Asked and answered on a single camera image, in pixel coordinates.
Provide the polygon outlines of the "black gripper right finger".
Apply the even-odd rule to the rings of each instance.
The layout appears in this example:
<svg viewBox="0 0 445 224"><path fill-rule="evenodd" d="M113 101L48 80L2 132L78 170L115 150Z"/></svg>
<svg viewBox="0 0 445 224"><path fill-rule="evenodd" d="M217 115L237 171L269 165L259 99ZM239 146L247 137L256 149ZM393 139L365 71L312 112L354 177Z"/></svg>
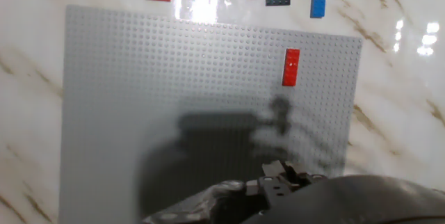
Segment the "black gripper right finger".
<svg viewBox="0 0 445 224"><path fill-rule="evenodd" d="M299 163L286 161L284 164L286 178L292 186L308 186L327 179L324 175L309 174Z"/></svg>

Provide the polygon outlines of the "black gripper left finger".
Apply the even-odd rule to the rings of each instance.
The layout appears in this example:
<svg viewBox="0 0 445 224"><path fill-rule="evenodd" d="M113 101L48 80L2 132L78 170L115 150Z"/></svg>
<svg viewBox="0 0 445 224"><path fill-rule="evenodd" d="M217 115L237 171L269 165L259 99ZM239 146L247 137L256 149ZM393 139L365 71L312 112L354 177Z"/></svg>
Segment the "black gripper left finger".
<svg viewBox="0 0 445 224"><path fill-rule="evenodd" d="M259 179L259 191L268 207L274 207L284 196L295 191L296 184L290 181L295 170L289 161L263 163L261 168L264 176Z"/></svg>

